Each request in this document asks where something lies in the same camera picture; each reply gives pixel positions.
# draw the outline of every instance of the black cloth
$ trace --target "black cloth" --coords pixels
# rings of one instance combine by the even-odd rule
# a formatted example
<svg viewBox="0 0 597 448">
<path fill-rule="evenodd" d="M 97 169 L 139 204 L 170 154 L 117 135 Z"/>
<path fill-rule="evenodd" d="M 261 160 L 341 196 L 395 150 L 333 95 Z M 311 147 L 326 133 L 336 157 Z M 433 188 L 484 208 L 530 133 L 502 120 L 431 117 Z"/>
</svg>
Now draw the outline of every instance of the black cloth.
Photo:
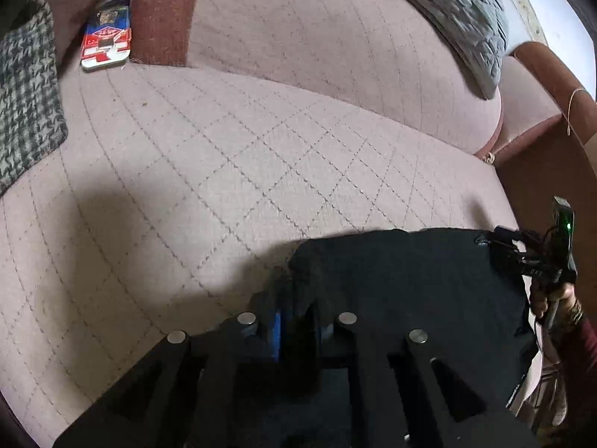
<svg viewBox="0 0 597 448">
<path fill-rule="evenodd" d="M 39 448 L 14 416 L 0 393 L 0 446 L 3 448 Z"/>
<path fill-rule="evenodd" d="M 295 313 L 313 302 L 376 331 L 423 329 L 506 406 L 537 352 L 520 274 L 496 268 L 483 231 L 372 231 L 308 240 L 290 261 Z"/>
</svg>

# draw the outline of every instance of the houndstooth fabric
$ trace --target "houndstooth fabric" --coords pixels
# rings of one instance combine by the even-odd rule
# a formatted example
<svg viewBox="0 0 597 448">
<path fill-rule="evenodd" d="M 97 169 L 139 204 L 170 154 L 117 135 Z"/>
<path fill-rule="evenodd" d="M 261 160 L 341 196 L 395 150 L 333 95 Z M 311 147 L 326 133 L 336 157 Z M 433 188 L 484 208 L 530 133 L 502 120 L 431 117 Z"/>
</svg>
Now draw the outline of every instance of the houndstooth fabric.
<svg viewBox="0 0 597 448">
<path fill-rule="evenodd" d="M 163 335 L 243 311 L 301 240 L 516 227 L 493 167 L 373 112 L 212 68 L 76 64 L 69 139 L 0 199 L 0 391 L 41 448 Z"/>
<path fill-rule="evenodd" d="M 21 16 L 28 20 L 0 41 L 0 196 L 68 133 L 50 6 L 29 0 Z"/>
</svg>

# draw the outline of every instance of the couch cushion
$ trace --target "couch cushion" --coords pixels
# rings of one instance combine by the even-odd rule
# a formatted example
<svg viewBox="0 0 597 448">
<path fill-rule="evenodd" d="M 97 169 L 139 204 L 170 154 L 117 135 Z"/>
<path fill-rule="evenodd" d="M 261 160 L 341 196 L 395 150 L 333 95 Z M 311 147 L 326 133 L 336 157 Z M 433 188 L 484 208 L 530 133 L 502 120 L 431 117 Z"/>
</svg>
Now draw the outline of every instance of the couch cushion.
<svg viewBox="0 0 597 448">
<path fill-rule="evenodd" d="M 4 195 L 0 390 L 41 448 L 174 329 L 240 311 L 297 241 L 516 227 L 493 167 L 389 118 L 209 68 L 63 76 L 70 130 Z"/>
<path fill-rule="evenodd" d="M 197 0 L 187 65 L 205 62 L 375 111 L 471 154 L 500 117 L 499 93 L 480 97 L 407 0 Z"/>
<path fill-rule="evenodd" d="M 597 105 L 580 81 L 549 47 L 525 42 L 513 53 L 557 103 L 584 145 L 597 132 Z"/>
</svg>

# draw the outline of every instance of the reddish-brown fabric trim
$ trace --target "reddish-brown fabric trim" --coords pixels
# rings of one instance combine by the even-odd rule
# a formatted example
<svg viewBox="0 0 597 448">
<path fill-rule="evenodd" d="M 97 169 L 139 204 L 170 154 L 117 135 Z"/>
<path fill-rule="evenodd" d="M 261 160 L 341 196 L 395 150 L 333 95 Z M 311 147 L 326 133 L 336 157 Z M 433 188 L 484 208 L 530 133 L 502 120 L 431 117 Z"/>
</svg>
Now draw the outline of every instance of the reddish-brown fabric trim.
<svg viewBox="0 0 597 448">
<path fill-rule="evenodd" d="M 551 95 L 562 115 L 568 115 L 572 93 L 575 89 L 584 87 L 557 55 L 542 43 L 525 42 L 514 51 L 513 56 Z M 583 145 L 597 133 L 597 104 L 588 92 L 580 91 L 574 95 L 569 120 Z"/>
<path fill-rule="evenodd" d="M 186 65 L 196 0 L 131 0 L 131 59 Z"/>
<path fill-rule="evenodd" d="M 584 311 L 597 321 L 597 177 L 580 140 L 566 135 L 562 119 L 496 172 L 521 228 L 546 231 L 553 225 L 553 196 L 570 202 L 576 214 L 577 292 Z"/>
<path fill-rule="evenodd" d="M 501 127 L 504 125 L 504 100 L 501 97 L 501 93 L 500 93 L 500 101 L 501 101 L 500 118 L 497 120 L 496 130 L 493 132 L 493 134 L 489 138 L 489 141 L 487 143 L 485 143 L 483 148 L 481 148 L 481 150 L 479 150 L 478 152 L 473 154 L 475 157 L 477 157 L 479 159 L 483 158 L 485 155 L 487 155 L 491 151 L 491 149 L 495 146 L 497 139 L 500 137 Z"/>
<path fill-rule="evenodd" d="M 551 116 L 551 118 L 541 121 L 538 125 L 518 135 L 510 143 L 507 143 L 503 148 L 496 151 L 496 159 L 493 162 L 494 166 L 499 167 L 510 158 L 519 154 L 525 148 L 532 145 L 532 143 L 536 142 L 545 131 L 562 121 L 562 119 L 562 115 Z"/>
</svg>

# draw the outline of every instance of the metal screw head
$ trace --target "metal screw head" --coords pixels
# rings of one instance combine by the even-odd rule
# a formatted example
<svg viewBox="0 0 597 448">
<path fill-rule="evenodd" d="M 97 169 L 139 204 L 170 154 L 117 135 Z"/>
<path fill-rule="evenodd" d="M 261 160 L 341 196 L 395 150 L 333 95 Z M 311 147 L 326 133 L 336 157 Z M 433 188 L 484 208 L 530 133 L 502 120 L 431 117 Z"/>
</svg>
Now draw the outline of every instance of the metal screw head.
<svg viewBox="0 0 597 448">
<path fill-rule="evenodd" d="M 186 333 L 182 330 L 174 330 L 168 334 L 168 341 L 170 343 L 183 343 L 186 339 Z"/>
<path fill-rule="evenodd" d="M 410 338 L 414 343 L 425 343 L 429 338 L 427 332 L 421 329 L 414 329 L 408 333 L 408 338 Z"/>
<path fill-rule="evenodd" d="M 356 323 L 356 315 L 351 312 L 344 312 L 338 315 L 338 321 L 342 325 L 353 325 Z"/>
<path fill-rule="evenodd" d="M 237 317 L 238 323 L 242 325 L 253 325 L 256 319 L 255 314 L 251 312 L 243 312 Z"/>
</svg>

